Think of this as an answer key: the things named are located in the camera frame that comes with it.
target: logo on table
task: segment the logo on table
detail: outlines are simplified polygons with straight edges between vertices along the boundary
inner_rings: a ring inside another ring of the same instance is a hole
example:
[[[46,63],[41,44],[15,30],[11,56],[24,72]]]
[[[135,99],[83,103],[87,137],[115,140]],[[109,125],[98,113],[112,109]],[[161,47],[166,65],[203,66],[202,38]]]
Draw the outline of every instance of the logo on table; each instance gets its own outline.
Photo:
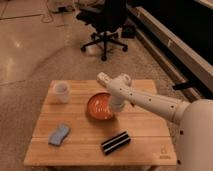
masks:
[[[167,154],[166,148],[161,149],[161,155],[159,157],[160,159],[171,159],[171,157]]]

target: cup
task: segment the cup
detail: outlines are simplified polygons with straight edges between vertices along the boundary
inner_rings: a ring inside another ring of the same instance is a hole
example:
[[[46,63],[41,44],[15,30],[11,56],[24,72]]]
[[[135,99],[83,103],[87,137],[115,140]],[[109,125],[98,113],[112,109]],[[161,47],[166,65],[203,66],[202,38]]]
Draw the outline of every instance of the cup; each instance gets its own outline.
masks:
[[[53,93],[58,97],[61,103],[68,103],[70,98],[70,88],[67,82],[58,82],[53,86]]]

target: gray sponge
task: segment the gray sponge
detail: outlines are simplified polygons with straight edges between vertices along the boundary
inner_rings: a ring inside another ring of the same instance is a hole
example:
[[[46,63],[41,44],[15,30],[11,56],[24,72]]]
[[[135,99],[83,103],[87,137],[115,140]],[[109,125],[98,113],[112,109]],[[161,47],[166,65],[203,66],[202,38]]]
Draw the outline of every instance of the gray sponge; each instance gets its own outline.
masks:
[[[60,124],[58,128],[50,135],[48,143],[60,146],[64,138],[69,134],[70,128],[65,124]]]

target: chair base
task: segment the chair base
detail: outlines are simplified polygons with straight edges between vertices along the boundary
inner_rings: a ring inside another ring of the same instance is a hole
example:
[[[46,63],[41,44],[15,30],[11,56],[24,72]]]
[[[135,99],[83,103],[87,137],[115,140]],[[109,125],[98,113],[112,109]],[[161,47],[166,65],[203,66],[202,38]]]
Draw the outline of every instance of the chair base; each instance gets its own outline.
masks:
[[[91,46],[91,45],[94,45],[94,44],[98,44],[100,42],[103,42],[104,43],[104,50],[103,50],[103,55],[102,55],[102,58],[101,60],[102,61],[106,61],[107,60],[107,42],[110,42],[110,43],[113,43],[113,44],[116,44],[116,45],[120,45],[120,46],[123,46],[123,51],[126,52],[128,50],[128,46],[126,44],[123,44],[115,39],[118,38],[118,33],[113,33],[113,34],[110,34],[110,35],[107,35],[107,32],[104,32],[103,35],[101,34],[98,34],[98,33],[93,33],[91,35],[91,39],[93,40],[92,42],[90,43],[87,43],[87,44],[84,44],[82,47],[81,47],[81,51],[82,52],[85,52],[86,51],[86,47],[87,46]]]

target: chair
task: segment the chair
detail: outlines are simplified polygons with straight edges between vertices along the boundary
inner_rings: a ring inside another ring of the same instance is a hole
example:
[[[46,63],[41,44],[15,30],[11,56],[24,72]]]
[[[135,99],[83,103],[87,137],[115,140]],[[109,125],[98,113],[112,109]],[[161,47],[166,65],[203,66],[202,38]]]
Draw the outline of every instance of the chair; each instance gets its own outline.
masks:
[[[101,59],[106,61],[107,42],[122,46],[124,52],[128,50],[126,44],[115,40],[118,38],[118,33],[114,33],[123,26],[127,18],[126,0],[105,0],[103,5],[84,7],[80,10],[82,12],[77,15],[77,19],[84,21],[86,25],[91,24],[96,29],[96,33],[91,35],[93,41],[82,46],[83,52],[86,51],[87,46],[103,42],[104,50]]]

